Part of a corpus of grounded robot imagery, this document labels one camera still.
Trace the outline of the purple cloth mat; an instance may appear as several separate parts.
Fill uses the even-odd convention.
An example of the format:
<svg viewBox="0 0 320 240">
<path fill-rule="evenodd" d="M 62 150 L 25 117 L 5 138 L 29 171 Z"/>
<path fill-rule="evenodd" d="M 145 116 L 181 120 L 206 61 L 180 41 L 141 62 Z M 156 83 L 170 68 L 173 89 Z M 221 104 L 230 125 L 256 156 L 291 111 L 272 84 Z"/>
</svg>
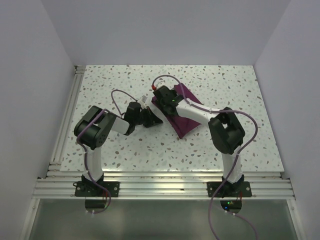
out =
<svg viewBox="0 0 320 240">
<path fill-rule="evenodd" d="M 194 101 L 197 104 L 202 104 L 197 97 L 187 89 L 187 87 L 182 83 L 182 88 L 184 90 L 185 96 L 190 100 Z M 165 112 L 161 109 L 160 104 L 158 103 L 157 97 L 154 96 L 151 102 L 161 111 L 161 113 L 166 117 L 168 122 L 171 124 L 178 137 L 182 139 L 187 133 L 199 126 L 200 124 L 189 118 L 180 117 L 177 115 L 166 115 Z"/>
</svg>

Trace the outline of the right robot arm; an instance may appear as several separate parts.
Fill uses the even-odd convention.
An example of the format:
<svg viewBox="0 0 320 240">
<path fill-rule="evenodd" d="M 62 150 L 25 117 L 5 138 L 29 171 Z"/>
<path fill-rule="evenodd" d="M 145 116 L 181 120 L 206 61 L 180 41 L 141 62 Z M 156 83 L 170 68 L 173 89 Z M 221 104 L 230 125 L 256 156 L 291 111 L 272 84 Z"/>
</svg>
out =
<svg viewBox="0 0 320 240">
<path fill-rule="evenodd" d="M 245 131 L 236 115 L 226 107 L 218 109 L 203 106 L 184 84 L 172 89 L 166 86 L 151 86 L 154 97 L 151 102 L 162 112 L 180 139 L 196 127 L 209 128 L 214 147 L 221 153 L 223 162 L 223 192 L 235 196 L 244 181 L 240 157 Z"/>
</svg>

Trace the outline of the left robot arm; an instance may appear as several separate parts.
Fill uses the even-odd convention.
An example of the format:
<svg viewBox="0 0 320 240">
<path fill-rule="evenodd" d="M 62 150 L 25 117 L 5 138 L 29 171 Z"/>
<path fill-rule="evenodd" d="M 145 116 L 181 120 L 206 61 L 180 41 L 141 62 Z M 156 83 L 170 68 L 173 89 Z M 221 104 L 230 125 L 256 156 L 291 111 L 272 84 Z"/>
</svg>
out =
<svg viewBox="0 0 320 240">
<path fill-rule="evenodd" d="M 103 193 L 104 184 L 100 181 L 104 175 L 101 152 L 111 131 L 128 136 L 136 126 L 142 125 L 145 128 L 150 128 L 162 123 L 163 121 L 148 106 L 142 107 L 136 101 L 130 102 L 126 112 L 121 116 L 117 116 L 107 109 L 95 105 L 91 106 L 73 131 L 76 142 L 84 150 L 84 173 L 81 176 L 81 181 L 88 182 L 87 192 L 95 197 Z"/>
</svg>

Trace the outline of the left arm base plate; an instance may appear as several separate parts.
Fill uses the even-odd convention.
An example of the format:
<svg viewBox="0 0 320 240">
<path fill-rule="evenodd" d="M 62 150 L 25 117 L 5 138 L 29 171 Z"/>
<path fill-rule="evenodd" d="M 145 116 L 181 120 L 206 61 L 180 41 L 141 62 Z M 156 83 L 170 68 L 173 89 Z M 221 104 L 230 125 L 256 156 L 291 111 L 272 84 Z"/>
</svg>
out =
<svg viewBox="0 0 320 240">
<path fill-rule="evenodd" d="M 74 182 L 75 187 L 74 195 L 76 197 L 105 197 L 106 191 L 95 184 L 83 183 L 82 181 Z M 103 181 L 100 185 L 109 191 L 109 197 L 117 198 L 120 191 L 120 182 L 118 181 Z"/>
</svg>

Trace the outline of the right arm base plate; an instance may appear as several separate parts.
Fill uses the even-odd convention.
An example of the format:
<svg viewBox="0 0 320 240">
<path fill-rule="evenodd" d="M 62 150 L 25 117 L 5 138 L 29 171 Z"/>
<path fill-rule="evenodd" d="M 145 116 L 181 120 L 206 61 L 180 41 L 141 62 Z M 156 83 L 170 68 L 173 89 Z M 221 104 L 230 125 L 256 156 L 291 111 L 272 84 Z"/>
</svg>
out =
<svg viewBox="0 0 320 240">
<path fill-rule="evenodd" d="M 211 198 L 236 198 L 236 197 L 246 197 L 250 198 L 253 196 L 251 185 L 248 181 L 241 183 L 231 184 L 228 181 L 221 187 L 221 181 L 209 181 L 206 183 L 207 194 Z"/>
</svg>

